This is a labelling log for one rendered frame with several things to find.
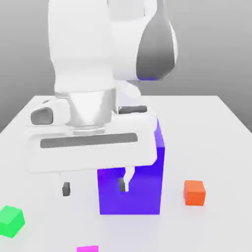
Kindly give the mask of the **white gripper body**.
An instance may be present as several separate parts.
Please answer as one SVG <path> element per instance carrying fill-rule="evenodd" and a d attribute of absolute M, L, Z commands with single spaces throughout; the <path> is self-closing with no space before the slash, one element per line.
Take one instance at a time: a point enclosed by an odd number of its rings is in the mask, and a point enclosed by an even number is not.
<path fill-rule="evenodd" d="M 152 165 L 157 159 L 154 112 L 114 114 L 95 132 L 66 126 L 34 126 L 25 133 L 28 171 L 63 173 Z"/>

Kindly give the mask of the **small magenta cube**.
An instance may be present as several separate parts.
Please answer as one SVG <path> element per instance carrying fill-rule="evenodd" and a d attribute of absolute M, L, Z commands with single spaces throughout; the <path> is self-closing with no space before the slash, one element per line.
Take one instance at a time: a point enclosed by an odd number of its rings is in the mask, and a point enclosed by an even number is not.
<path fill-rule="evenodd" d="M 98 252 L 98 246 L 77 247 L 76 252 Z"/>

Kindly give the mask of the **small green cube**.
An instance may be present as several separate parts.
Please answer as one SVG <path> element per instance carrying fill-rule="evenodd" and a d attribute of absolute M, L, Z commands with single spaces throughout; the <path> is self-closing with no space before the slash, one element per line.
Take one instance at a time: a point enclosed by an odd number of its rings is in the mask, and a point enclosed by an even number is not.
<path fill-rule="evenodd" d="M 5 205 L 0 210 L 0 235 L 13 238 L 24 224 L 25 219 L 21 209 Z"/>

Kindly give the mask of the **small orange cube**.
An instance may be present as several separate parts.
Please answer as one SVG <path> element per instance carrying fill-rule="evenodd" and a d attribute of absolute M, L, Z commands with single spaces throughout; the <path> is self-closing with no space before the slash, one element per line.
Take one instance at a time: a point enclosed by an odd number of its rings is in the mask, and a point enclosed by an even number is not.
<path fill-rule="evenodd" d="M 188 206 L 203 206 L 205 202 L 206 190 L 202 181 L 185 180 L 184 200 Z"/>

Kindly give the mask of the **large purple box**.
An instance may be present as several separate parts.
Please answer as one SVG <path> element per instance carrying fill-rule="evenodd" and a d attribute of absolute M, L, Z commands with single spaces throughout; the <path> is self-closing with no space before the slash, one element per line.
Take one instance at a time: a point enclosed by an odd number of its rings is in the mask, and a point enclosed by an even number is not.
<path fill-rule="evenodd" d="M 101 215 L 158 215 L 160 213 L 165 145 L 160 124 L 154 132 L 157 160 L 150 166 L 138 166 L 129 182 L 129 191 L 120 186 L 124 168 L 97 171 L 99 211 Z"/>

